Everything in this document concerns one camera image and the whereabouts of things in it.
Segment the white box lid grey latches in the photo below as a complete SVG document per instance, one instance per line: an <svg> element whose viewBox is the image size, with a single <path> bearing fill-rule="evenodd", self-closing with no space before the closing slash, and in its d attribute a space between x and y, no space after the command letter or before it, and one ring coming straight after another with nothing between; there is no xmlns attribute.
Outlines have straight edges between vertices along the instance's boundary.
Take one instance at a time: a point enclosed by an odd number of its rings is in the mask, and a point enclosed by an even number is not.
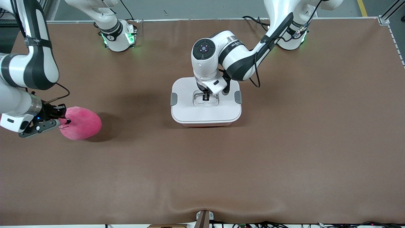
<svg viewBox="0 0 405 228"><path fill-rule="evenodd" d="M194 77L176 80L171 91L171 116L181 123L226 123L235 122L242 114L242 96L239 83L230 82L230 92L210 95L209 101L202 100Z"/></svg>

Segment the pink plush toy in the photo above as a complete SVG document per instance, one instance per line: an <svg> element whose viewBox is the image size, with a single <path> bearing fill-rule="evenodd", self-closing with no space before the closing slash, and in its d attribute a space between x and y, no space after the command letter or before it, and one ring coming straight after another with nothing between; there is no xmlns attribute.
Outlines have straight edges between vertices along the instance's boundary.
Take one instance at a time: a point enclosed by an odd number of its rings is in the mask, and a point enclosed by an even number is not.
<svg viewBox="0 0 405 228"><path fill-rule="evenodd" d="M89 109L75 106L67 108L65 115L71 123L60 132L70 140L85 140L95 136L102 128L100 117Z"/></svg>

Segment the brown table cover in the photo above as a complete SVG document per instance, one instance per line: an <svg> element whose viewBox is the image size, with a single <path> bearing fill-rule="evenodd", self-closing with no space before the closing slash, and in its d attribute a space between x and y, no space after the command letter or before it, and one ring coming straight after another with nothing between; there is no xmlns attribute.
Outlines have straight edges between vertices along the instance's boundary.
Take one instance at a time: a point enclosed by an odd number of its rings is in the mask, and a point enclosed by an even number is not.
<svg viewBox="0 0 405 228"><path fill-rule="evenodd" d="M275 48L261 87L241 82L242 115L221 128L171 117L191 48L244 20L138 24L136 48L104 48L90 23L49 24L59 101L96 112L85 141L58 129L0 129L0 225L170 224L200 210L258 223L405 224L405 68L376 19L315 19L295 51Z"/></svg>

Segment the aluminium frame post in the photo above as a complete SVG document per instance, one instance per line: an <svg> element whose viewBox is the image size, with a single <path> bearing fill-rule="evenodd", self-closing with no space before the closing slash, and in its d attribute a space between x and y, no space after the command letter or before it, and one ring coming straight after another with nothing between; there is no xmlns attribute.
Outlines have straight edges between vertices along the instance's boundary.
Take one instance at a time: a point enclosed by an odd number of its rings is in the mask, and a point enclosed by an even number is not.
<svg viewBox="0 0 405 228"><path fill-rule="evenodd" d="M382 14L378 16L380 25L388 25L389 19L403 6L405 6L405 0L395 0L395 2Z"/></svg>
<svg viewBox="0 0 405 228"><path fill-rule="evenodd" d="M36 0L42 7L45 16L48 16L49 11L52 8L53 0ZM16 24L16 18L14 13L0 7L0 26L13 26Z"/></svg>

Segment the pink plastic storage box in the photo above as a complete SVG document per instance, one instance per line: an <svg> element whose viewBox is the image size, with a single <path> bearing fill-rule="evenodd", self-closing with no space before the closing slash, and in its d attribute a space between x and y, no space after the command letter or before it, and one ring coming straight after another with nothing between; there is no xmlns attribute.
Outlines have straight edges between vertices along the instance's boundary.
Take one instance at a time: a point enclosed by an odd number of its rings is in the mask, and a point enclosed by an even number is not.
<svg viewBox="0 0 405 228"><path fill-rule="evenodd" d="M229 126L232 122L226 123L181 123L185 127L223 127Z"/></svg>

